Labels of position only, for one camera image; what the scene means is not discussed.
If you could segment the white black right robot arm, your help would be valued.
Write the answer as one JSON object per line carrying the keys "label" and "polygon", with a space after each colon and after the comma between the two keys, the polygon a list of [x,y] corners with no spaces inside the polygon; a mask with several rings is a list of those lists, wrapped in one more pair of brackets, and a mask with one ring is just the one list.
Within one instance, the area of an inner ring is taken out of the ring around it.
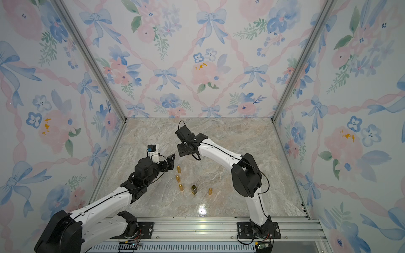
{"label": "white black right robot arm", "polygon": [[260,194],[262,194],[263,174],[252,155],[231,152],[213,142],[208,136],[195,135],[185,126],[175,132],[181,141],[177,145],[181,157],[191,155],[196,160],[207,157],[231,172],[233,187],[246,200],[250,212],[250,223],[258,230],[268,230],[272,224],[266,214]]}

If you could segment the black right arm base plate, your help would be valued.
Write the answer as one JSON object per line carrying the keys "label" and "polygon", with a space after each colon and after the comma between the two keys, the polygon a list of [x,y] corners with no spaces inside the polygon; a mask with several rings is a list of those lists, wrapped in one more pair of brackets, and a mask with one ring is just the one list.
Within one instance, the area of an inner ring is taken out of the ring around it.
{"label": "black right arm base plate", "polygon": [[238,222],[237,223],[237,236],[239,239],[252,239],[253,235],[257,239],[281,239],[281,232],[277,222],[272,222],[269,227],[259,232],[258,229],[253,229],[250,222]]}

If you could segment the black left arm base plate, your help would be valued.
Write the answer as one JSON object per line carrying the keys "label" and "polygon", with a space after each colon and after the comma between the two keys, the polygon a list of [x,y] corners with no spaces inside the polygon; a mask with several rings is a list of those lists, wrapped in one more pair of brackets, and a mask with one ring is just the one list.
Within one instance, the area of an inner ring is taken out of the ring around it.
{"label": "black left arm base plate", "polygon": [[124,232],[113,239],[151,239],[154,230],[154,222],[137,222],[135,229]]}

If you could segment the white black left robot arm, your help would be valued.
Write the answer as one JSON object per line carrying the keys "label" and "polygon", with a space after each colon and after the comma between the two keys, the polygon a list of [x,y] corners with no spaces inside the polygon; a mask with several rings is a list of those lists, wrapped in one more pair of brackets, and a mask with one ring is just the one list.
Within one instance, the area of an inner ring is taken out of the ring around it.
{"label": "white black left robot arm", "polygon": [[134,237],[137,218],[123,208],[140,199],[150,185],[175,167],[174,154],[148,155],[116,190],[80,209],[55,213],[34,247],[36,253],[86,253],[116,236]]}

